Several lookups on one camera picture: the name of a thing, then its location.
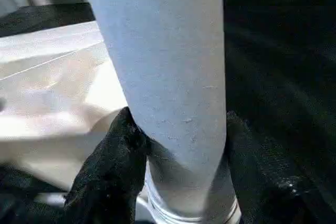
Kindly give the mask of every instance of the white tube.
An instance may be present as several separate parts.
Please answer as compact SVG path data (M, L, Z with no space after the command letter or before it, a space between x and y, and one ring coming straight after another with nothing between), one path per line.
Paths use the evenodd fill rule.
M156 220L200 222L217 195L223 219L210 219L223 223L235 196L227 167L212 188L226 137L222 0L89 1L133 117L156 141Z

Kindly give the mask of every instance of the white surface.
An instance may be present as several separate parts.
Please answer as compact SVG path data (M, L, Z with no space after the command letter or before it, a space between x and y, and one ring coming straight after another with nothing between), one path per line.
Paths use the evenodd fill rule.
M74 45L78 36L84 41ZM100 41L95 22L0 39L0 162L70 188L127 105Z

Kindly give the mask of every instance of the white cylinder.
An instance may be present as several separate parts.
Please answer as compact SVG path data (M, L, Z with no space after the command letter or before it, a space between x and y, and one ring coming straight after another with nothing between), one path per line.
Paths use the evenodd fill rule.
M223 219L210 219L223 223L235 201L227 167L218 171L226 138L223 0L89 1L135 122L154 140L146 179L157 221L200 222L216 196Z

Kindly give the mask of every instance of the black cloth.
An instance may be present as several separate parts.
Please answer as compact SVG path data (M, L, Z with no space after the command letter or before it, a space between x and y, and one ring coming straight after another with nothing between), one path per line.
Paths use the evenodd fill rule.
M122 109L83 164L63 208L35 201L38 193L59 188L0 167L0 223L134 223L135 201L144 185L146 138L129 109Z
M226 6L227 154L245 224L336 220L335 14Z

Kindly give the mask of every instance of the gray tube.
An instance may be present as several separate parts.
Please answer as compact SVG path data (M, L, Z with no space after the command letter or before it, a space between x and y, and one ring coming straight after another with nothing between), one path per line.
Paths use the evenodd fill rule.
M227 167L218 171L226 138L222 0L89 1L133 117L155 140L146 178L154 217L223 223L235 196ZM211 213L214 198L220 214Z

